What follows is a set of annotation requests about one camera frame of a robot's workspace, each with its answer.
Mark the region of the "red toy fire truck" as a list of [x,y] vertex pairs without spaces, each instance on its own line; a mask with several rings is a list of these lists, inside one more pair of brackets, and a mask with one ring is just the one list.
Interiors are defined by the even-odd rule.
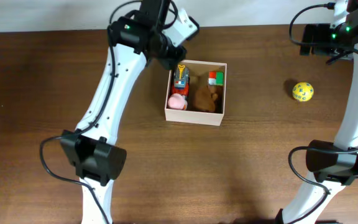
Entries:
[[190,71],[186,65],[177,65],[173,74],[171,94],[179,94],[187,100],[190,88]]

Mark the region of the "white pink toy duck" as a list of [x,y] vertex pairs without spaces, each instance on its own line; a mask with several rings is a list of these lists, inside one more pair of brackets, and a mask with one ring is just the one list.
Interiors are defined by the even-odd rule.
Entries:
[[186,110],[187,106],[185,98],[178,93],[172,94],[167,100],[167,107],[173,110]]

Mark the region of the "yellow lettered ball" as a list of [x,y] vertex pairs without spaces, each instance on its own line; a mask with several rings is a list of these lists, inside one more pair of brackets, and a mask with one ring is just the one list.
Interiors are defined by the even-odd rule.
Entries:
[[292,89],[292,96],[296,101],[306,102],[312,99],[314,88],[310,83],[299,82]]

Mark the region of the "colourful puzzle cube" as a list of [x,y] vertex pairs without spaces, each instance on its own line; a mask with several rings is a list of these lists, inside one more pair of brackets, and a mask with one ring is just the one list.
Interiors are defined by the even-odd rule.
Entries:
[[208,84],[223,86],[224,85],[224,73],[223,72],[209,72]]

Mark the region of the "brown plush toy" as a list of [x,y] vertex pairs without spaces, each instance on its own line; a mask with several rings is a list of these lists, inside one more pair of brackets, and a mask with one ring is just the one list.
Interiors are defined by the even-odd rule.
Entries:
[[222,110],[223,87],[200,85],[193,97],[193,107],[201,112],[220,113]]

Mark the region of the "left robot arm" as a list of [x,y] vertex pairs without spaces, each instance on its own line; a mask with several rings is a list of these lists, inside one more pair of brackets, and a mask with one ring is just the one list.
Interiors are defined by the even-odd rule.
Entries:
[[141,1],[107,27],[108,57],[91,104],[60,145],[83,191],[82,223],[112,223],[112,187],[127,152],[116,147],[121,116],[135,81],[152,59],[173,70],[185,58],[182,43],[199,25],[173,1]]

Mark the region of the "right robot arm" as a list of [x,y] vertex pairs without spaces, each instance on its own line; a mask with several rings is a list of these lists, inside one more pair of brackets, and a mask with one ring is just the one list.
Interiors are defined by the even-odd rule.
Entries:
[[306,152],[306,177],[296,197],[279,210],[275,223],[317,223],[329,201],[358,179],[358,1],[336,1],[322,5],[334,12],[329,24],[308,24],[300,54],[327,55],[332,64],[339,59],[353,61],[352,83],[345,115],[334,142],[313,140],[289,152]]

